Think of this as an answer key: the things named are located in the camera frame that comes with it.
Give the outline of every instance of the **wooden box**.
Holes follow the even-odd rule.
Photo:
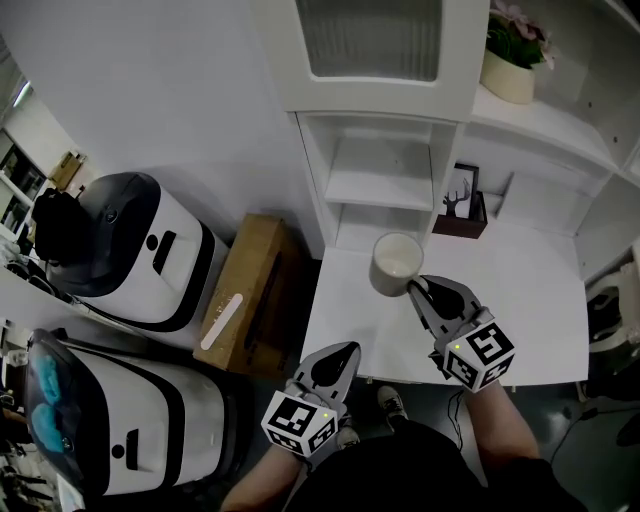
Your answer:
[[[220,274],[202,325],[203,341],[193,356],[222,370],[282,377],[302,271],[303,257],[284,222],[247,215]]]

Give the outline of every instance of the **picture frame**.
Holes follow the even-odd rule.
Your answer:
[[[447,194],[440,205],[440,216],[459,219],[471,217],[476,211],[479,172],[480,168],[475,165],[456,162]]]

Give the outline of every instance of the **potted plant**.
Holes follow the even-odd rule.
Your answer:
[[[531,103],[535,85],[532,66],[541,62],[553,69],[549,34],[517,5],[495,0],[480,83],[510,103]]]

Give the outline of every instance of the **white wall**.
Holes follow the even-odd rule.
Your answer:
[[[247,0],[0,0],[0,30],[105,173],[154,175],[230,237],[247,211],[323,243]]]

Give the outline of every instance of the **person's arm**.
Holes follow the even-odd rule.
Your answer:
[[[269,510],[298,477],[302,462],[284,448],[271,446],[260,462],[229,492],[222,512]]]
[[[533,432],[499,382],[475,394],[466,392],[465,403],[486,472],[515,459],[540,458]]]

